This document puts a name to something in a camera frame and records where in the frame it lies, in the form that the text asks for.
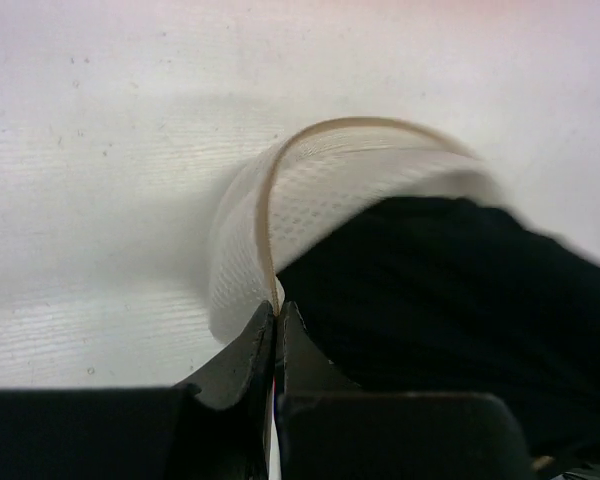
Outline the black bra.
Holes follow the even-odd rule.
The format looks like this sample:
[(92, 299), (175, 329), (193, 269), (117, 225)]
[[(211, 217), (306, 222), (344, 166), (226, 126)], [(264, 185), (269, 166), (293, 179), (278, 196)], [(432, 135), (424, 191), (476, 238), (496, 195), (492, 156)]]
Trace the black bra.
[(278, 278), (361, 387), (490, 393), (534, 456), (600, 458), (600, 266), (508, 211), (389, 198)]

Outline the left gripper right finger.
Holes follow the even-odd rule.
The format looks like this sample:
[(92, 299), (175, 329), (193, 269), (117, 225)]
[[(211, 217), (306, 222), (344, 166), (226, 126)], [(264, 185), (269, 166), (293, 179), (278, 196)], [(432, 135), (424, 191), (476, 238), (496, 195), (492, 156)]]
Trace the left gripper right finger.
[(297, 307), (278, 319), (275, 420), (284, 479), (532, 479), (499, 399), (366, 392), (309, 339)]

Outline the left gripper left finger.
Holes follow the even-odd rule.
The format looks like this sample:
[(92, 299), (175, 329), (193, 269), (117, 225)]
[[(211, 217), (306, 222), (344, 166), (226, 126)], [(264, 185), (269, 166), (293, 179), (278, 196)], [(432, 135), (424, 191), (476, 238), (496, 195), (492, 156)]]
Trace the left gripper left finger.
[(274, 314), (174, 386), (0, 390), (0, 479), (266, 479)]

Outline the white mesh laundry bag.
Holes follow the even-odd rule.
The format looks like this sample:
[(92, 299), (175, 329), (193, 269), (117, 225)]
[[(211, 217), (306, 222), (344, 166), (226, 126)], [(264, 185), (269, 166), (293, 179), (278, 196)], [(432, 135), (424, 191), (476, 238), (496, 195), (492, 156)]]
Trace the white mesh laundry bag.
[(233, 341), (264, 301), (280, 308), (278, 272), (360, 211), (397, 196), (505, 203), (485, 161), (456, 139), (406, 120), (322, 121), (249, 160), (221, 197), (209, 232), (215, 339)]

